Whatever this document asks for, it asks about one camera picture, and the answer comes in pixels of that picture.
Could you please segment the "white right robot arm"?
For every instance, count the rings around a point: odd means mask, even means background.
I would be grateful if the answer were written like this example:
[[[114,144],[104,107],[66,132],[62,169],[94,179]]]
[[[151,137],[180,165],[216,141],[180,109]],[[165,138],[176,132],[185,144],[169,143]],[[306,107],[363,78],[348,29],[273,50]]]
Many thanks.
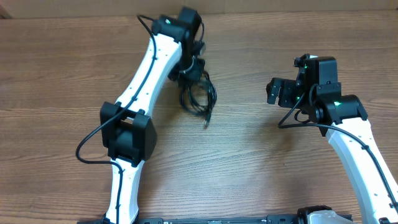
[[[363,223],[397,223],[397,182],[374,140],[368,114],[356,95],[343,95],[334,57],[294,59],[296,79],[272,78],[267,102],[308,118],[280,129],[316,127],[337,153],[359,203]]]

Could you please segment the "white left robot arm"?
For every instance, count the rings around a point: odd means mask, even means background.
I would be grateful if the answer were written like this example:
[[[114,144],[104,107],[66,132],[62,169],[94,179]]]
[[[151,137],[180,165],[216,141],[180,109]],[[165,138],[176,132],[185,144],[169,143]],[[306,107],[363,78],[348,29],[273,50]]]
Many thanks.
[[[146,54],[131,83],[115,103],[100,110],[103,146],[113,168],[111,201],[100,223],[137,223],[137,193],[142,168],[151,157],[157,133],[152,112],[166,79],[179,85],[199,82],[204,41],[195,36],[203,21],[183,7],[178,17],[160,16],[149,29]]]

